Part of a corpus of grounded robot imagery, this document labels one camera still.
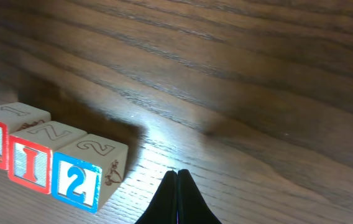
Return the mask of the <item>blue number 2 block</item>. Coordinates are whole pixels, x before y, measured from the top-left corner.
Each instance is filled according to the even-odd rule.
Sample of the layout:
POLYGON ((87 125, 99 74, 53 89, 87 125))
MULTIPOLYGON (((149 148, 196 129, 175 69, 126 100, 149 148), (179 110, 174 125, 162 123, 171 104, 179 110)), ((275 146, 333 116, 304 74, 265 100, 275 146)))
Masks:
POLYGON ((52 196, 98 212, 124 179, 128 146, 88 134, 53 155, 52 196))

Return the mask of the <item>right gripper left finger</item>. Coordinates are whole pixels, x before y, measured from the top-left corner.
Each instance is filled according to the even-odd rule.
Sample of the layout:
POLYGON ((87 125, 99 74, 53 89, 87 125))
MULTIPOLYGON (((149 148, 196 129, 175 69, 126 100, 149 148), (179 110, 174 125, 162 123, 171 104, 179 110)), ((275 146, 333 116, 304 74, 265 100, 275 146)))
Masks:
POLYGON ((177 223, 177 173, 167 171, 146 211, 135 224, 177 223))

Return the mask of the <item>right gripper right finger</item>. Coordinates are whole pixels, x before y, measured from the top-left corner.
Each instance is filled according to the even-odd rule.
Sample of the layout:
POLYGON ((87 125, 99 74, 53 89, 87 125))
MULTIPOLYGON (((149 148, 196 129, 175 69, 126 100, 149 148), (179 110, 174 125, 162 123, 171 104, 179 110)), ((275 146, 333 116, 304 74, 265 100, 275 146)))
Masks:
POLYGON ((176 189, 179 224, 221 224, 207 206, 189 170, 178 171, 176 189))

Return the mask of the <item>red letter A block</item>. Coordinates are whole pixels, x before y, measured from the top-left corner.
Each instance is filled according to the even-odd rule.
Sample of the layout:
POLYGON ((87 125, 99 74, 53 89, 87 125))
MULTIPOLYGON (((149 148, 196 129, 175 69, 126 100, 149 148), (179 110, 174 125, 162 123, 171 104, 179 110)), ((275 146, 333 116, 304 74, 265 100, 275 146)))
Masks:
POLYGON ((50 120, 48 111, 24 103, 0 105, 0 169, 8 169, 10 134, 50 120))

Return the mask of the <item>red letter I block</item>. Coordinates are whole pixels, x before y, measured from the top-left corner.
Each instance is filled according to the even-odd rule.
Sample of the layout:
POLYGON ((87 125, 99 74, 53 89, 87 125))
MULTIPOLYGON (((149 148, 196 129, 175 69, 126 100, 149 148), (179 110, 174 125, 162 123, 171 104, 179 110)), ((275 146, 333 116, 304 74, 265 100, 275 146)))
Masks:
POLYGON ((86 135, 82 129, 56 121, 11 134, 8 177, 19 185, 50 194, 54 152, 86 135))

